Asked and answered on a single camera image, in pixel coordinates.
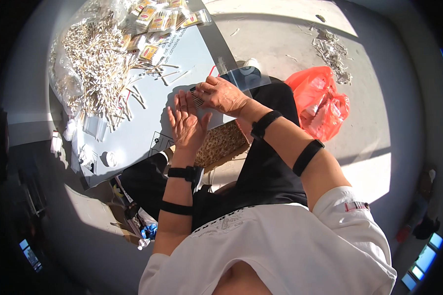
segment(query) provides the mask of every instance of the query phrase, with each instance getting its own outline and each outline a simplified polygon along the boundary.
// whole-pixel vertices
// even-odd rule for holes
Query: black elastic strap
[[[294,167],[292,167],[292,171],[297,176],[301,176],[302,172],[304,172],[305,168],[307,167],[308,163],[312,160],[313,156],[320,150],[323,149],[325,145],[318,139],[313,140],[310,142],[305,149],[301,152],[301,155],[297,158],[297,161],[295,161]]]
[[[195,168],[187,166],[186,168],[169,168],[168,177],[179,177],[186,181],[193,182],[195,180]]]
[[[282,114],[277,110],[273,110],[260,118],[259,121],[253,122],[251,136],[256,140],[263,139],[264,134],[266,133],[266,128],[279,117],[282,117]]]
[[[177,204],[169,203],[169,202],[162,201],[162,200],[160,203],[160,209],[164,210],[166,212],[174,213],[174,214],[189,215],[189,216],[191,216],[192,213],[194,212],[194,209],[192,206],[182,206],[182,205],[177,205]]]

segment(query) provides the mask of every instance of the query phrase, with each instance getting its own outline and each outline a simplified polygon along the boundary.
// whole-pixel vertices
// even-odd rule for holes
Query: red plastic bag
[[[285,83],[294,92],[302,129],[322,142],[340,131],[349,115],[349,99],[337,93],[331,68],[309,68],[292,74]]]

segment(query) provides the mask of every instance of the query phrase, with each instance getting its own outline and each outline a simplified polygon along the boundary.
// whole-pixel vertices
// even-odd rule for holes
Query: hand
[[[202,108],[212,108],[220,113],[240,117],[242,108],[251,100],[235,85],[220,78],[208,76],[205,82],[195,86],[195,96],[204,100]]]
[[[175,115],[171,107],[167,107],[167,113],[172,127],[172,138],[176,144],[176,151],[188,152],[195,158],[195,154],[204,144],[212,113],[206,113],[202,120],[199,120],[194,100],[189,91],[185,93],[180,90],[174,96],[174,106]]]

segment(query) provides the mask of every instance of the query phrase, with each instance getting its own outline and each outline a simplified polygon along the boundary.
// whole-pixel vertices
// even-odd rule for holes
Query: white t-shirt
[[[138,293],[212,294],[244,261],[275,295],[390,294],[397,272],[389,244],[361,201],[341,186],[313,213],[288,204],[239,209],[194,231],[171,256],[153,254]]]

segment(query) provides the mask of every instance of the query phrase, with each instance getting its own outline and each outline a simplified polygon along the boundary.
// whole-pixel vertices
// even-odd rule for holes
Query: black pants
[[[281,112],[285,118],[299,126],[292,90],[276,78],[271,78],[271,81],[270,85],[251,90],[253,98]],[[128,167],[121,176],[124,190],[156,220],[167,183],[167,177],[162,174],[166,165],[166,158],[162,154],[156,154]],[[196,192],[193,198],[192,231],[247,206],[287,203],[307,205],[299,177],[270,145],[257,140],[251,145],[234,188],[225,195],[202,190]]]

